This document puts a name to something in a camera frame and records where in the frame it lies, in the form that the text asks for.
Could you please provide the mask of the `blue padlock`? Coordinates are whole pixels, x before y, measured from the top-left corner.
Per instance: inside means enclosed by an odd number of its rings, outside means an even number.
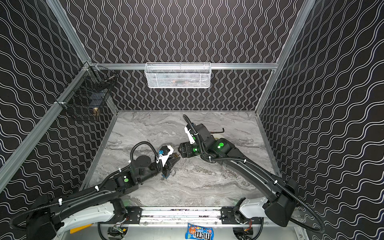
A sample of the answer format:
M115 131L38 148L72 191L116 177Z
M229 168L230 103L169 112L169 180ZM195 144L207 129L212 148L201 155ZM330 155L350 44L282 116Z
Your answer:
M168 179L169 177L174 177L176 173L176 170L167 170L165 173L162 174L162 177L164 179Z

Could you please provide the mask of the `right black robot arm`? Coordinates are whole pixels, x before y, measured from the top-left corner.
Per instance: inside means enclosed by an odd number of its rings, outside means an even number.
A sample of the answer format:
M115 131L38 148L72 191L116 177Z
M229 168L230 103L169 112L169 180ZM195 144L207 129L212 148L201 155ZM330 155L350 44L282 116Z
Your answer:
M209 164L219 164L239 173L255 186L266 198L262 209L268 219L280 227L292 222L310 232L323 234L325 223L308 204L298 196L298 184L294 180L283 180L245 156L239 148L227 139L215 139L203 124L195 125L187 115L183 115L187 125L185 132L188 142L179 146L184 158L200 157ZM297 206L307 210L318 222L318 227L311 227L294 219Z

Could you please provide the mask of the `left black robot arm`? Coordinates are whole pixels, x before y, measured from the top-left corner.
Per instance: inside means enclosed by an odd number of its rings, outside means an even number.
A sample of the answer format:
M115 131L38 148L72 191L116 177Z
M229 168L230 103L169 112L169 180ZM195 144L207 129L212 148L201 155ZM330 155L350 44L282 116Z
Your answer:
M180 160L172 146L154 146L142 141L133 147L131 162L109 174L101 183L70 195L40 196L33 206L9 220L10 228L26 233L28 240L52 240L69 229L78 215L89 223L120 223L127 217L122 197L136 191L157 175L169 175Z

